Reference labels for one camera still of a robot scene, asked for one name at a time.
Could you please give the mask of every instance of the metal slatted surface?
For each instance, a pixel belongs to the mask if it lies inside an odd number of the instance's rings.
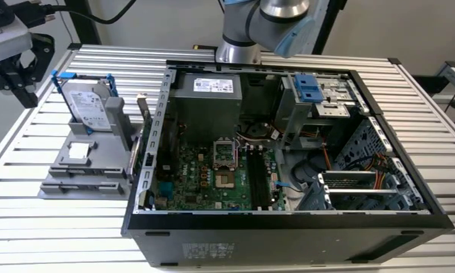
[[[166,59],[213,61],[211,51],[167,51],[84,46],[64,58],[67,71],[118,78],[126,112],[141,120],[135,97],[147,93],[155,108]],[[298,67],[356,69],[385,111],[434,194],[455,224],[455,131],[408,78],[386,59],[297,56],[269,53],[263,63]],[[0,144],[0,272],[84,272],[150,270],[131,239],[121,237],[126,201],[39,200],[48,165],[70,132],[68,110],[50,83],[38,109],[20,118]],[[455,231],[382,265],[333,266],[326,272],[455,271]],[[217,268],[235,271],[318,271],[310,267]],[[211,272],[213,268],[201,271]]]

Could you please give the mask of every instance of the ram slot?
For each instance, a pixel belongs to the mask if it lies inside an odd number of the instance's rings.
[[[266,182],[266,167],[263,159],[263,150],[247,151],[247,167],[251,188],[253,209],[269,210],[270,206],[270,189]]]

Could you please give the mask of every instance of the green motherboard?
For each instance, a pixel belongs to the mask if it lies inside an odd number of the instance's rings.
[[[174,181],[161,181],[157,209],[161,210],[254,210],[249,175],[247,148],[218,146],[218,160],[237,158],[237,168],[214,168],[214,146],[181,145]],[[265,179],[273,210],[285,210],[285,194],[275,188],[279,177],[275,153],[265,149]],[[163,191],[169,183],[171,194]]]

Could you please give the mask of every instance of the power supply label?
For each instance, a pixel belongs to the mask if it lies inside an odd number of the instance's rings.
[[[183,243],[186,259],[230,259],[234,243]]]
[[[234,93],[233,80],[198,78],[194,81],[195,92]]]

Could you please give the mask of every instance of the motherboard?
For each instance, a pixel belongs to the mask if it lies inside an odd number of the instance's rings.
[[[274,150],[221,139],[182,144],[173,181],[159,181],[161,210],[285,210]]]

